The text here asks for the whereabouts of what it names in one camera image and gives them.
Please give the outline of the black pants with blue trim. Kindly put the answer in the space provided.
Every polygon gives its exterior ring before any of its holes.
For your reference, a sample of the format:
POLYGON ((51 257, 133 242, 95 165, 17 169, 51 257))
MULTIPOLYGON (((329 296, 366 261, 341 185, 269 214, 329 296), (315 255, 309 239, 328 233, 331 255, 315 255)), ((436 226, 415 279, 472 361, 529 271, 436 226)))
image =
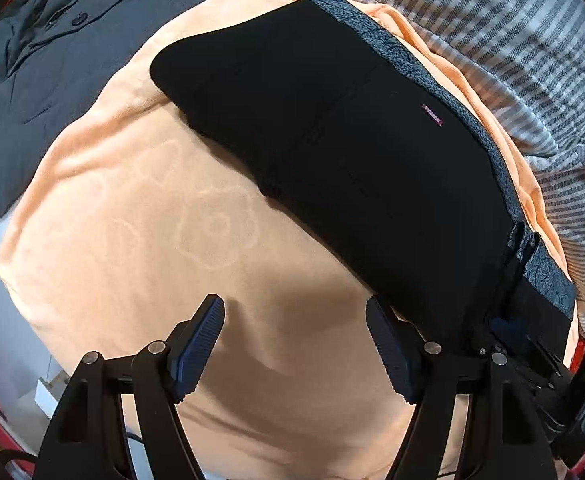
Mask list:
POLYGON ((567 345, 574 289, 496 143, 345 0, 184 38, 150 76, 373 292, 439 342, 567 345))

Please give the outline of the peach blanket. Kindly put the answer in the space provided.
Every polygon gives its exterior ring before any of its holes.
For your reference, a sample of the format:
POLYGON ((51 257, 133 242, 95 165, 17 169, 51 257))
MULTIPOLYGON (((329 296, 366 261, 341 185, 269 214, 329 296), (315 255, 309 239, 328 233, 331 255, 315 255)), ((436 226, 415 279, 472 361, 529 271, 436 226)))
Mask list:
POLYGON ((215 292, 226 320, 178 419, 209 474, 380 479, 413 411, 365 322, 369 288, 151 81, 173 41, 299 0, 206 0, 164 24, 58 136, 0 279, 65 370, 134 353, 215 292))

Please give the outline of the grey striped duvet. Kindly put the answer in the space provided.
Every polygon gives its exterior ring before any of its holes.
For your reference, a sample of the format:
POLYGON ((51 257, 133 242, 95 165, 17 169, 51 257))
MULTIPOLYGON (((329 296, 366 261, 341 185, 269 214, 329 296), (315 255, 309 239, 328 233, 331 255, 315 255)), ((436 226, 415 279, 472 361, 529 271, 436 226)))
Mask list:
POLYGON ((585 316, 585 1, 357 0, 393 6, 470 82, 541 185, 585 316))

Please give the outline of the grey button shirt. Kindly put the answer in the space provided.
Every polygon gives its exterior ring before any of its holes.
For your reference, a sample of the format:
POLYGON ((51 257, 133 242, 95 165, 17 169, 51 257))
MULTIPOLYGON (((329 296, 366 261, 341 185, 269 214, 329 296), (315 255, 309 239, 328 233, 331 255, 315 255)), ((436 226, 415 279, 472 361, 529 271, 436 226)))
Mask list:
POLYGON ((15 0, 0 18, 0 218, 162 25, 204 0, 15 0))

